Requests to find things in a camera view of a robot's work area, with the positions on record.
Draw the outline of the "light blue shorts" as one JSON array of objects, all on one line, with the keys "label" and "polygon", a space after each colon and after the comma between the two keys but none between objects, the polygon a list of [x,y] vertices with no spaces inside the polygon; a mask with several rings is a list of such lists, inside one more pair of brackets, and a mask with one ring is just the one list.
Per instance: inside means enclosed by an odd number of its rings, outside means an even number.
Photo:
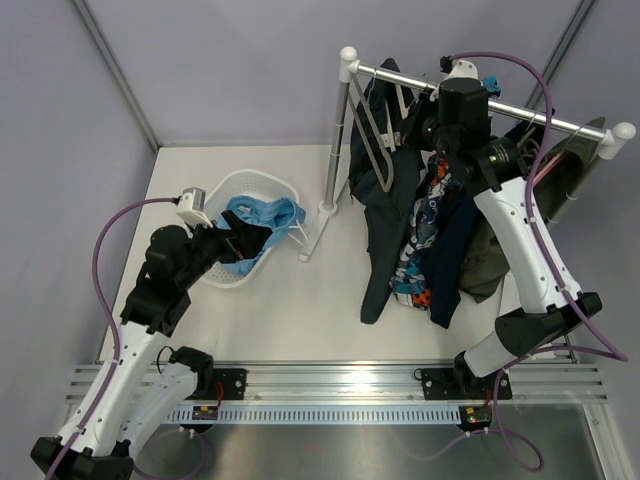
[{"label": "light blue shorts", "polygon": [[222,265],[226,271],[241,277],[247,276],[270,248],[289,236],[294,228],[300,228],[306,220],[306,211],[288,197],[266,202],[252,196],[239,195],[229,200],[226,210],[230,210],[247,224],[271,230],[270,237],[256,258]]}]

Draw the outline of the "beige wooden hanger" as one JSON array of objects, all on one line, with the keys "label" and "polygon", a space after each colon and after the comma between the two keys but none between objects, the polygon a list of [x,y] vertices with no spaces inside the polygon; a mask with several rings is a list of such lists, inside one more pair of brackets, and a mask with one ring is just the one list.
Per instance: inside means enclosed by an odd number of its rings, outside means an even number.
[{"label": "beige wooden hanger", "polygon": [[415,96],[411,90],[407,94],[405,88],[395,84],[386,97],[384,106],[386,113],[386,132],[382,135],[383,143],[390,152],[395,152],[403,145],[404,125],[412,111]]}]

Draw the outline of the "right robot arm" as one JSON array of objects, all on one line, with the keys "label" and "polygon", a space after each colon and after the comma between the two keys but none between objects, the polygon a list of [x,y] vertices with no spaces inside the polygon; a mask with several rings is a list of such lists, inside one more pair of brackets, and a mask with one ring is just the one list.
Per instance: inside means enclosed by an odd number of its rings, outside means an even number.
[{"label": "right robot arm", "polygon": [[518,289],[519,308],[498,317],[493,331],[454,359],[449,394],[483,400],[498,392],[498,372],[576,329],[602,309],[561,261],[531,192],[529,168],[516,143],[491,133],[489,93],[473,78],[438,87],[428,139],[491,226]]}]

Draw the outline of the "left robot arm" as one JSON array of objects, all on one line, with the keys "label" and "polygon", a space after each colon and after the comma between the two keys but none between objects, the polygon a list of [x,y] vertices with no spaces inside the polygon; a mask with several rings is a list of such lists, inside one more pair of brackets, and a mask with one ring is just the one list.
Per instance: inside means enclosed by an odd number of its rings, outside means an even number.
[{"label": "left robot arm", "polygon": [[54,437],[39,438],[31,458],[48,479],[128,479],[136,457],[178,404],[208,396],[210,355],[180,347],[144,392],[141,380],[191,304],[190,288],[215,264],[253,259],[272,234],[233,212],[225,228],[169,225],[156,230],[113,324],[113,356],[103,363],[76,413]]}]

